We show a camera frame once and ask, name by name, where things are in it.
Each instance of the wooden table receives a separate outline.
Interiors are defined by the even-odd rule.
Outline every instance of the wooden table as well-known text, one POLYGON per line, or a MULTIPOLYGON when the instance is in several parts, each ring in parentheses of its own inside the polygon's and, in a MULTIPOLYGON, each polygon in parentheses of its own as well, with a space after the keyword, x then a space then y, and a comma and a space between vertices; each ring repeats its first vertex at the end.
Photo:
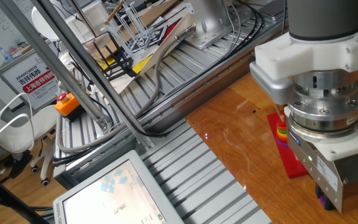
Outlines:
POLYGON ((325 211, 308 175, 288 179, 266 118, 273 112, 247 74, 186 120, 274 223, 358 223, 358 210, 325 211))

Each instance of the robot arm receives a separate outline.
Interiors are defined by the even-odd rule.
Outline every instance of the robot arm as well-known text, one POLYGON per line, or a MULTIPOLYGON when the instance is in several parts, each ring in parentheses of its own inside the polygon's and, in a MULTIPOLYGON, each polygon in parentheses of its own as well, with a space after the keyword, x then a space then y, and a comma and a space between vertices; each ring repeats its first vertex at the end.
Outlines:
POLYGON ((353 209, 358 0, 288 0, 288 20, 289 33, 255 48, 252 76, 274 103, 288 105, 288 145, 318 188, 340 212, 353 209))

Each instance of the white chair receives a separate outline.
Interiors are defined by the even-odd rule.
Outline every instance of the white chair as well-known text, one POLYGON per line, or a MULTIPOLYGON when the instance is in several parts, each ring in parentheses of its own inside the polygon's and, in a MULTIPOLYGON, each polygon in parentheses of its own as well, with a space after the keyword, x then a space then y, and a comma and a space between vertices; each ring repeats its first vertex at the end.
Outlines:
MULTIPOLYGON (((55 110, 53 105, 42 108, 36 115, 32 116, 31 102, 28 94, 21 93, 17 95, 0 111, 0 147, 13 154, 19 154, 26 150, 31 151, 34 147, 35 141, 40 138, 44 138, 47 133, 49 133, 55 127, 56 118, 57 111, 55 110), (5 123, 3 120, 1 120, 1 116, 4 110, 6 110, 6 108, 16 98, 22 95, 25 95, 29 100, 30 117, 29 115, 23 113, 16 116, 10 122, 5 123), (26 118, 28 122, 18 128, 12 127, 11 124, 20 118, 26 118)), ((46 186, 49 184, 49 180, 46 177, 46 173, 49 162, 53 157, 54 141, 49 138, 45 138, 44 141, 48 144, 48 147, 42 150, 40 156, 34 158, 34 160, 31 162, 31 168, 32 172, 37 172, 38 170, 35 170, 37 169, 35 163, 38 162, 41 158, 45 157, 41 170, 41 184, 43 186, 46 186)))

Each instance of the red block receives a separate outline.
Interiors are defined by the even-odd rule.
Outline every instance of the red block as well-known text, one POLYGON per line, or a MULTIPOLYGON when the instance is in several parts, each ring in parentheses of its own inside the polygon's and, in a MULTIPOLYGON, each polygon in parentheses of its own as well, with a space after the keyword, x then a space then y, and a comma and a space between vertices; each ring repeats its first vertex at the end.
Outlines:
POLYGON ((308 171, 303 167, 302 163, 296 159, 292 150, 282 142, 277 142, 277 122, 280 120, 277 113, 267 116, 270 129, 272 130, 278 152, 284 165, 285 172, 289 179, 294 179, 308 174, 308 171))

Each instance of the label sticker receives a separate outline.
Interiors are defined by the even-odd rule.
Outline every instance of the label sticker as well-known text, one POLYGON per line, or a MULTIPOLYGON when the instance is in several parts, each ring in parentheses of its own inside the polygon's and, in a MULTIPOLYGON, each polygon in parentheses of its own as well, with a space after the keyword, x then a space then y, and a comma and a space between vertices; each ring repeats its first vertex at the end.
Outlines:
POLYGON ((187 11, 189 12, 189 14, 194 14, 194 9, 193 9, 193 6, 191 5, 191 3, 185 3, 186 4, 186 8, 187 8, 187 11))
POLYGON ((325 162, 317 156, 317 169, 328 181, 330 186, 337 192, 338 191, 338 178, 334 172, 325 164, 325 162))
POLYGON ((357 121, 357 119, 358 119, 358 114, 357 114, 357 115, 354 115, 354 116, 352 116, 352 117, 350 117, 350 118, 347 118, 346 124, 347 124, 347 125, 352 124, 352 123, 354 123, 355 121, 357 121))

